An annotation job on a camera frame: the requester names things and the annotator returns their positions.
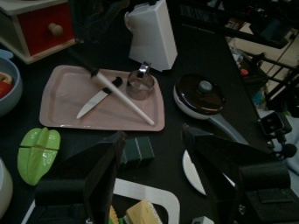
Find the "wooden cabinet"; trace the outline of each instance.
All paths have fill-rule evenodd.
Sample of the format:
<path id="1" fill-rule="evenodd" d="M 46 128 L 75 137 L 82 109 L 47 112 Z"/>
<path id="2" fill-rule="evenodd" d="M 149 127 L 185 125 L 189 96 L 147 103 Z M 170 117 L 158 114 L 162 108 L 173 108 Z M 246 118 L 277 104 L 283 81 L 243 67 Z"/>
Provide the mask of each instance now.
<path id="1" fill-rule="evenodd" d="M 0 11 L 0 42 L 30 64 L 75 44 L 71 9 L 67 1 L 14 2 Z"/>

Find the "red drawer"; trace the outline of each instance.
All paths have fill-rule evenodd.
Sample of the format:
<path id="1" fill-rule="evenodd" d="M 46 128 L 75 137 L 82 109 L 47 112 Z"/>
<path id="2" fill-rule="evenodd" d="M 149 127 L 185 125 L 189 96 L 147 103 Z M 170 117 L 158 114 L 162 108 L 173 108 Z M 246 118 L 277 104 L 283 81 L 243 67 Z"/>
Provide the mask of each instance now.
<path id="1" fill-rule="evenodd" d="M 31 55 L 74 39 L 71 10 L 67 3 L 27 12 L 18 17 Z M 63 28 L 63 34 L 59 37 L 55 37 L 48 29 L 51 23 Z"/>

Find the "pink tray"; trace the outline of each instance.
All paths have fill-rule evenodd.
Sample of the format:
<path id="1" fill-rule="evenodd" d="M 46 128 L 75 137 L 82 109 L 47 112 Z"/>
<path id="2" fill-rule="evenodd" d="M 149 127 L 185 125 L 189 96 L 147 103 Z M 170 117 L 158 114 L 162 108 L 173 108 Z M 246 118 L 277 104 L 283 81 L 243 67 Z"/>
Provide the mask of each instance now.
<path id="1" fill-rule="evenodd" d="M 110 80 L 123 78 L 121 91 L 127 95 L 129 72 L 100 69 Z M 165 128 L 165 102 L 158 81 L 154 92 L 145 101 L 135 105 L 155 122 L 147 124 L 139 114 L 118 99 L 112 93 L 103 102 L 80 118 L 78 113 L 90 98 L 103 88 L 98 79 L 90 78 L 90 72 L 79 66 L 58 66 L 43 90 L 40 122 L 48 127 L 88 130 L 147 130 L 159 131 Z"/>

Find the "knife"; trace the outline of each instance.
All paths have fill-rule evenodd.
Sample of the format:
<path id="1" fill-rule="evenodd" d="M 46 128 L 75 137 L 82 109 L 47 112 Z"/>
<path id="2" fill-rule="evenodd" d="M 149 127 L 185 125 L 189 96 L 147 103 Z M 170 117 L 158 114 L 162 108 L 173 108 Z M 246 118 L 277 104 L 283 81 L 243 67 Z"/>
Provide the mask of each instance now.
<path id="1" fill-rule="evenodd" d="M 121 77 L 117 77 L 117 79 L 112 81 L 114 85 L 117 87 L 121 87 L 123 84 L 123 79 Z M 112 93 L 112 91 L 104 87 L 88 100 L 83 108 L 80 109 L 80 112 L 78 114 L 78 119 L 82 118 L 91 109 L 107 98 L 107 96 Z"/>

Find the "black countertop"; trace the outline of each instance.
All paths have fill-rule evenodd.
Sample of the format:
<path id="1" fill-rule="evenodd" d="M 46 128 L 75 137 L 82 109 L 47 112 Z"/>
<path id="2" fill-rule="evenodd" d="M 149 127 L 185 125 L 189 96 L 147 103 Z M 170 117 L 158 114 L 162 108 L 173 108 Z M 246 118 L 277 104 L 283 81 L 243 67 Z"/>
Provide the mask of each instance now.
<path id="1" fill-rule="evenodd" d="M 121 16 L 111 25 L 102 43 L 88 45 L 82 54 L 100 68 L 133 71 L 141 65 L 127 57 L 133 37 L 122 21 Z M 187 224 L 193 222 L 193 218 L 203 215 L 213 218 L 213 214 L 206 196 L 194 189 L 183 173 L 182 127 L 187 123 L 221 136 L 225 134 L 207 121 L 190 118 L 177 107 L 174 84 L 182 75 L 199 73 L 219 84 L 227 99 L 222 112 L 225 118 L 251 146 L 266 151 L 267 143 L 258 127 L 258 113 L 243 86 L 225 37 L 179 24 L 173 24 L 173 29 L 179 53 L 173 70 L 163 73 L 151 70 L 163 93 L 165 128 L 158 132 L 127 132 L 127 137 L 150 136 L 155 159 L 147 167 L 122 171 L 118 177 L 173 192 L 181 201 L 181 223 Z M 26 65 L 19 59 L 14 59 L 14 63 L 19 66 L 23 76 L 23 97 L 11 113 L 0 117 L 0 157 L 14 178 L 14 198 L 2 223 L 11 224 L 22 223 L 34 201 L 35 189 L 24 183 L 19 175 L 16 162 L 19 145 L 24 134 L 32 128 L 43 127 L 39 121 L 43 89 L 54 68 L 59 65 L 79 65 L 67 50 L 31 65 Z M 115 133 L 106 130 L 55 129 L 60 132 L 62 138 L 56 163 Z"/>

